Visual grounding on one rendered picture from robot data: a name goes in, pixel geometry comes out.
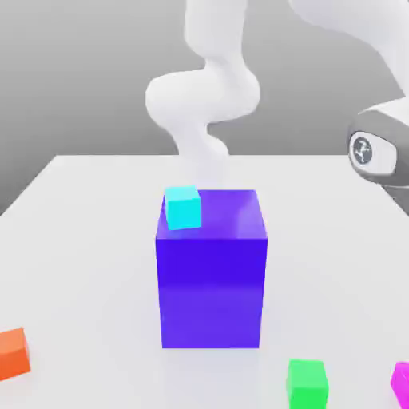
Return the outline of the small cyan cube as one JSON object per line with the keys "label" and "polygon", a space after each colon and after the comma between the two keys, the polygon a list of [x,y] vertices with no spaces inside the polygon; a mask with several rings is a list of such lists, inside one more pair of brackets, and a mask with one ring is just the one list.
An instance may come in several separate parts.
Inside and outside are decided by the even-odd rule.
{"label": "small cyan cube", "polygon": [[165,216],[170,230],[201,227],[201,196],[193,185],[165,188]]}

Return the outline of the small green cube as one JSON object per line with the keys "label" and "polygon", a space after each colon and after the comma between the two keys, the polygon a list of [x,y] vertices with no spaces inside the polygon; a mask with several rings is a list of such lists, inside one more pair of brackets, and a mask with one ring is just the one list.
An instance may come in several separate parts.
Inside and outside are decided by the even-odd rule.
{"label": "small green cube", "polygon": [[324,362],[290,359],[286,392],[289,409],[326,409],[329,385]]}

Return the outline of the small orange cube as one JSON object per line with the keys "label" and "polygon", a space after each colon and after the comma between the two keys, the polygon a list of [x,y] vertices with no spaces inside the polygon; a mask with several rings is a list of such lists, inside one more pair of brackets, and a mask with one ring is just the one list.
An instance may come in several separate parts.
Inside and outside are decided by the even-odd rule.
{"label": "small orange cube", "polygon": [[31,372],[24,328],[0,332],[0,381]]}

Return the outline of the small magenta cube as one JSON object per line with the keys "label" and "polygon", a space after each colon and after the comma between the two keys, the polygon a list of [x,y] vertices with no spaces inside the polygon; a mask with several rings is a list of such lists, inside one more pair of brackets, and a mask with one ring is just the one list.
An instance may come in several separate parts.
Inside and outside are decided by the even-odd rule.
{"label": "small magenta cube", "polygon": [[391,388],[401,409],[409,409],[409,363],[397,362],[391,376]]}

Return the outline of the large purple box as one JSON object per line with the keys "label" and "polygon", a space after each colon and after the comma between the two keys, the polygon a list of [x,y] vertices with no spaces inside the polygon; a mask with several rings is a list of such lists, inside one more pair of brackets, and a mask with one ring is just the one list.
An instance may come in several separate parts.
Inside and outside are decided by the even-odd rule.
{"label": "large purple box", "polygon": [[255,191],[201,190],[200,228],[155,238],[164,348],[257,348],[268,235]]}

